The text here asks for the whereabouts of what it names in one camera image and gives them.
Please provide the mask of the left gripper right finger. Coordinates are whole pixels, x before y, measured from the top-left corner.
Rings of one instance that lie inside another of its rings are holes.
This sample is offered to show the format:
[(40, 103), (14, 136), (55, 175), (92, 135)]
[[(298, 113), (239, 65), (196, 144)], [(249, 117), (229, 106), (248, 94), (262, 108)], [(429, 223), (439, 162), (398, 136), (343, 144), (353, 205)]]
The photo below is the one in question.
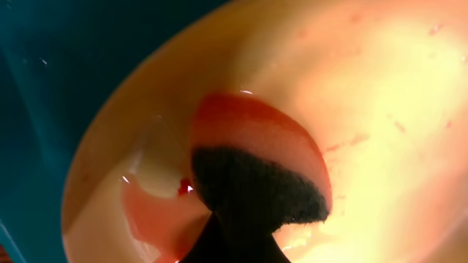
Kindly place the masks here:
[(271, 233), (254, 229), (233, 234), (233, 261), (239, 263), (290, 263)]

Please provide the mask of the green-rimmed plate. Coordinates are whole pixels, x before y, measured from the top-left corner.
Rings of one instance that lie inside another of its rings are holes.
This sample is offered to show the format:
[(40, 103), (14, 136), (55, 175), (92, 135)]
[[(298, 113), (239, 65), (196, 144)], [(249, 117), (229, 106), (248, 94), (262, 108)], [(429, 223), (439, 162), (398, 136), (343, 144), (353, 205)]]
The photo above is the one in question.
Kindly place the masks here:
[(69, 262), (187, 255), (215, 214), (190, 166), (211, 94), (275, 107), (320, 150), (333, 208), (271, 233), (290, 262), (467, 260), (467, 3), (232, 1), (152, 53), (91, 123), (64, 194)]

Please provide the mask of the dark sponge with pink base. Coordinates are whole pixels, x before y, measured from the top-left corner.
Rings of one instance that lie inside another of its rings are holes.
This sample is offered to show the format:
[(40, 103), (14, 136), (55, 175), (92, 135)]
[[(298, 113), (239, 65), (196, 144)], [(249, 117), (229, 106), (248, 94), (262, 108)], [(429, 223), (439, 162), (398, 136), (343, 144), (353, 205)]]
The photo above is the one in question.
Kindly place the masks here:
[(327, 168), (311, 135), (251, 96), (211, 94), (200, 102), (190, 166), (200, 198), (231, 235), (325, 221), (333, 208)]

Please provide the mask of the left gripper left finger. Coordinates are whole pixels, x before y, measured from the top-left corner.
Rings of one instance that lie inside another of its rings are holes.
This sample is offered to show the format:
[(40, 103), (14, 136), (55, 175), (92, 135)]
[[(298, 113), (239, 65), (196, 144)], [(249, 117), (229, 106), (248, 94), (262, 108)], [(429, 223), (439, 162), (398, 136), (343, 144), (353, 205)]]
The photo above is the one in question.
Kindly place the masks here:
[(233, 258), (224, 238), (219, 219), (211, 214), (200, 236), (179, 263), (232, 263)]

